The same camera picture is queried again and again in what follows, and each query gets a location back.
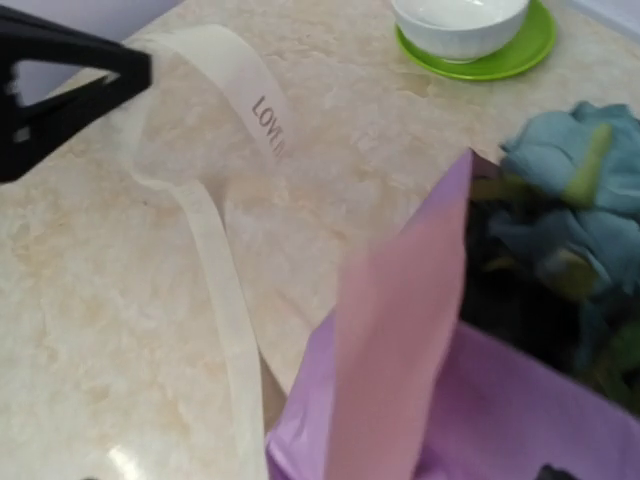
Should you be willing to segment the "blue hydrangea fake flower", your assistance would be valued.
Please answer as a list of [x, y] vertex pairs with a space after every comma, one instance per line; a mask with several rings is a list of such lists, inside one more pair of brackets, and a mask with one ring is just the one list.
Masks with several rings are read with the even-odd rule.
[[490, 231], [577, 294], [580, 372], [611, 334], [607, 316], [639, 291], [639, 121], [624, 104], [582, 101], [530, 118], [501, 148], [502, 174], [554, 205], [531, 223], [500, 213]]

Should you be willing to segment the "pink wrapping paper sheet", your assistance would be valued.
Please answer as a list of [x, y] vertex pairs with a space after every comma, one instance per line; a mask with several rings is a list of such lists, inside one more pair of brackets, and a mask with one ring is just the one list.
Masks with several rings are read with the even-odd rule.
[[430, 207], [344, 270], [327, 479], [409, 479], [457, 316], [466, 203]]

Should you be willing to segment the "purple wrapping paper sheet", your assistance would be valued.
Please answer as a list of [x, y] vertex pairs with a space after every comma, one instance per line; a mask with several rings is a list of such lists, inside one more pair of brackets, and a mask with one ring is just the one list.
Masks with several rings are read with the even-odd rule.
[[[473, 174], [494, 170], [474, 152], [464, 153], [406, 227], [430, 207], [450, 200], [467, 205]], [[409, 479], [532, 479], [547, 464], [580, 479], [638, 477], [636, 419], [462, 324], [459, 306]], [[273, 479], [327, 479], [336, 380], [335, 309], [311, 334], [284, 410], [267, 436]]]

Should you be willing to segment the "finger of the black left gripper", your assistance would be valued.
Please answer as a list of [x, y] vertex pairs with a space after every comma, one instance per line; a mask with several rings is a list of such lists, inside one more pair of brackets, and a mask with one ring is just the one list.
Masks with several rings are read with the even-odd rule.
[[94, 121], [145, 91], [151, 74], [104, 76], [32, 105], [1, 92], [1, 181], [12, 183]]
[[129, 100], [152, 84], [151, 56], [93, 34], [22, 11], [1, 9], [1, 95], [15, 100], [22, 61], [92, 68], [112, 73], [71, 91], [73, 99]]

